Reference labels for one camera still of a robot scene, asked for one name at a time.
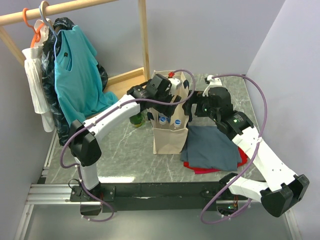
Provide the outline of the green Perrier glass bottle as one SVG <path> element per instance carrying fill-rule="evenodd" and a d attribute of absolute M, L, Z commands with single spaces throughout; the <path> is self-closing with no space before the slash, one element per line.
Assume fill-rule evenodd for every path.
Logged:
<path fill-rule="evenodd" d="M 135 127 L 135 128 L 141 127 L 145 122 L 144 116 L 143 116 L 143 114 L 141 112 L 136 114 L 136 115 L 131 116 L 129 118 L 129 121 L 132 124 L 132 126 Z"/>

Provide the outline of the cream canvas tote bag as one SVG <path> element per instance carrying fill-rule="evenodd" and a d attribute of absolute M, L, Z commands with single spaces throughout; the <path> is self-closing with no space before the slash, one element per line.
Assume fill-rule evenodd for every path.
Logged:
<path fill-rule="evenodd" d="M 183 72 L 177 72 L 173 76 L 173 86 L 176 87 L 174 95 L 181 96 L 182 100 L 186 99 L 189 95 L 189 82 Z M 147 109 L 147 117 L 152 123 L 153 131 L 153 154 L 179 154 L 187 140 L 188 128 L 187 123 L 189 116 L 185 115 L 183 110 L 183 103 L 180 103 L 175 108 L 175 111 L 171 117 L 166 117 L 168 121 L 167 129 L 161 129 L 159 124 L 159 117 L 165 117 L 164 114 L 159 113 L 153 108 Z M 181 120 L 181 127 L 179 129 L 171 129 L 173 121 Z"/>

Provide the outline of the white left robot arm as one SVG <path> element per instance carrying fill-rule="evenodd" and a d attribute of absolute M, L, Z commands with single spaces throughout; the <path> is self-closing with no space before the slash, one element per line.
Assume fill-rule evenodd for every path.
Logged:
<path fill-rule="evenodd" d="M 147 82 L 131 87 L 115 105 L 97 116 L 85 122 L 75 120 L 70 127 L 69 148 L 79 167 L 82 195 L 88 201 L 102 198 L 97 161 L 102 156 L 104 137 L 124 120 L 136 120 L 144 110 L 153 123 L 177 130 L 183 126 L 178 109 L 188 95 L 188 81 L 175 78 L 172 72 L 168 76 L 157 73 Z"/>

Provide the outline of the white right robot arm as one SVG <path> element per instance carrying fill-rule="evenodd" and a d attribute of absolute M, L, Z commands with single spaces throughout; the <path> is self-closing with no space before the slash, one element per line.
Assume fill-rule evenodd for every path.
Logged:
<path fill-rule="evenodd" d="M 207 93 L 193 93 L 182 107 L 186 115 L 192 115 L 193 105 L 196 105 L 195 116 L 213 120 L 217 129 L 253 161 L 265 180 L 260 182 L 230 173 L 220 181 L 222 198 L 244 196 L 260 202 L 270 215 L 277 218 L 303 198 L 310 184 L 309 179 L 304 174 L 297 175 L 286 166 L 259 136 L 249 117 L 234 110 L 226 88 L 211 87 Z"/>

